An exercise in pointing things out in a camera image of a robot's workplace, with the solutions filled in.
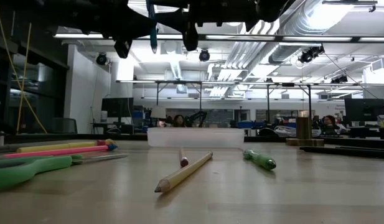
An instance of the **green handle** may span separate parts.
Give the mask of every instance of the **green handle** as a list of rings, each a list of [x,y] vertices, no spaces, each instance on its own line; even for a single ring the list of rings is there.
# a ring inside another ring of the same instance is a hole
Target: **green handle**
[[[72,165],[71,156],[0,159],[0,189],[30,180],[40,172]]]
[[[251,149],[244,150],[243,156],[245,159],[251,159],[253,163],[265,168],[266,170],[272,170],[276,168],[276,162],[269,156],[259,154]]]

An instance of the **pencil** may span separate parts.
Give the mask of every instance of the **pencil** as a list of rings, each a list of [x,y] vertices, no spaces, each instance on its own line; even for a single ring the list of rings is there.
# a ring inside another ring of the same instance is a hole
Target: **pencil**
[[[186,177],[195,172],[198,168],[200,168],[205,162],[207,162],[212,157],[212,152],[208,152],[203,158],[197,160],[191,165],[185,166],[178,171],[168,175],[167,177],[161,179],[157,184],[154,192],[164,193],[173,189],[176,185],[181,183]]]
[[[185,151],[184,151],[183,147],[179,150],[179,160],[180,160],[180,166],[182,168],[189,165],[189,161],[186,158]]]

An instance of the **clear plastic bin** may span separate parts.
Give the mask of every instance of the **clear plastic bin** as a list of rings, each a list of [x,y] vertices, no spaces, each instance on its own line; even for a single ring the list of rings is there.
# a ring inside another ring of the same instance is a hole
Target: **clear plastic bin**
[[[244,131],[235,128],[149,128],[151,147],[240,148]]]

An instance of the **yellow cable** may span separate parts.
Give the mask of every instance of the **yellow cable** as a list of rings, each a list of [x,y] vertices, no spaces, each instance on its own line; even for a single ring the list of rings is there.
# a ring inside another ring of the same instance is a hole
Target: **yellow cable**
[[[21,88],[19,114],[17,115],[17,129],[16,129],[16,133],[19,133],[20,118],[21,118],[21,112],[22,112],[22,106],[23,106],[23,97],[25,97],[24,96],[24,80],[26,80],[27,59],[29,58],[29,44],[30,44],[30,35],[31,35],[31,25],[32,24],[30,23],[30,25],[29,25],[29,33],[27,35],[26,62],[24,63],[24,70],[23,70],[23,80],[22,80],[22,88]]]
[[[13,72],[16,76],[16,82],[17,84],[19,85],[19,88],[21,89],[21,92],[23,92],[23,88],[20,84],[20,81],[19,81],[19,78],[17,76],[17,72],[16,72],[16,69],[15,67],[13,66],[13,61],[12,61],[12,57],[11,57],[11,53],[9,53],[9,49],[7,47],[7,42],[6,42],[6,38],[5,38],[5,33],[4,33],[4,28],[2,26],[2,21],[1,21],[1,16],[0,16],[0,28],[1,28],[1,34],[2,34],[2,38],[4,39],[4,44],[5,44],[5,49],[6,49],[6,53],[7,53],[7,56],[9,58],[9,62],[11,64],[11,67],[13,69]],[[26,51],[29,49],[29,41],[27,41],[27,47],[26,47]],[[40,127],[44,130],[45,134],[47,134],[47,130],[45,130],[44,126],[41,124],[40,120],[38,119],[37,115],[35,114],[34,110],[32,109],[31,107],[31,104],[29,102],[29,100],[26,98],[26,96],[24,96],[24,94],[22,94],[22,98],[24,98],[24,100],[26,101],[27,105],[29,106],[32,114],[34,115],[35,119],[37,120],[38,124],[40,125]]]

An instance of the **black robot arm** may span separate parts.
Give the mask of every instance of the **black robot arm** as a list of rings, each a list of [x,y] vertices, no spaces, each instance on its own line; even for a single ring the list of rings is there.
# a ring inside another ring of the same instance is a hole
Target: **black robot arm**
[[[186,125],[186,127],[188,127],[188,128],[193,127],[194,121],[196,119],[199,119],[200,117],[201,117],[201,120],[200,120],[199,128],[201,128],[205,118],[207,117],[207,112],[204,112],[204,111],[199,111],[196,114],[193,114],[192,116],[186,116],[185,117],[185,125]]]

